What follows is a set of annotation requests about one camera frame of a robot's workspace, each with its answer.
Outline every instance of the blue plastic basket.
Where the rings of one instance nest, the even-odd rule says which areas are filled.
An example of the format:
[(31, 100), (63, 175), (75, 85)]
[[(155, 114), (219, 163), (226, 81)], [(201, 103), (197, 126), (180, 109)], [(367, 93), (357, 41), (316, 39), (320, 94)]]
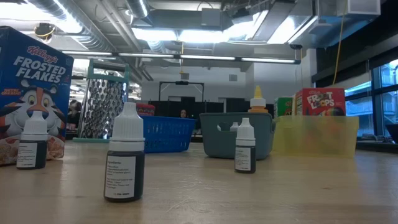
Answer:
[(189, 147), (195, 119), (140, 116), (144, 120), (145, 152), (181, 152)]

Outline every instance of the cereal box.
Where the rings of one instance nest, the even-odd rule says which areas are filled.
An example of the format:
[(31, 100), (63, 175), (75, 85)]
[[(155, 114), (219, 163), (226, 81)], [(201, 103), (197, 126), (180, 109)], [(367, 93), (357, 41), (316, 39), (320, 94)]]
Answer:
[(279, 97), (274, 103), (274, 118), (292, 115), (293, 97)]
[(73, 58), (0, 27), (0, 165), (16, 163), (25, 121), (42, 111), (47, 158), (63, 157)]
[(295, 96), (296, 115), (345, 116), (342, 88), (304, 88)]

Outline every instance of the frosted flakes cereal box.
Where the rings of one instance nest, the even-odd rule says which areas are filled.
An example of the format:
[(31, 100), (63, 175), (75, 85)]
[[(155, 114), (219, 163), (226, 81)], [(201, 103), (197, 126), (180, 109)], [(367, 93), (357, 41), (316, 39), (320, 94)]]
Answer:
[(48, 159), (63, 157), (73, 58), (0, 27), (0, 166), (17, 161), (25, 121), (42, 111)]

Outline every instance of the kellogg's logo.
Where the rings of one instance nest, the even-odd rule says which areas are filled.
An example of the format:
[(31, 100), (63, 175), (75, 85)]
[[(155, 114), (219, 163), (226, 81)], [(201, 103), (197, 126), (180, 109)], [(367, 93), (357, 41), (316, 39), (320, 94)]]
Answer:
[(58, 62), (57, 56), (48, 55), (47, 50), (40, 49), (39, 46), (29, 46), (27, 48), (27, 52), (30, 53), (31, 55), (36, 55), (41, 58), (44, 58), (44, 62), (47, 62), (47, 63), (53, 63), (53, 62), (57, 63)]

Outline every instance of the black liquid bottle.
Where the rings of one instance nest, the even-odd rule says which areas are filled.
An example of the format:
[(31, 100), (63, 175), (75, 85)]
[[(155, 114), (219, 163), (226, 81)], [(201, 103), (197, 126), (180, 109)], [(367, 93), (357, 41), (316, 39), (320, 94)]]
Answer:
[(114, 119), (109, 151), (106, 155), (104, 198), (110, 202), (132, 202), (144, 188), (143, 120), (135, 103), (125, 103)]
[(236, 133), (235, 171), (253, 174), (256, 171), (256, 139), (249, 118), (243, 118)]
[(41, 111), (26, 120), (18, 147), (17, 169), (41, 169), (47, 159), (47, 122)]

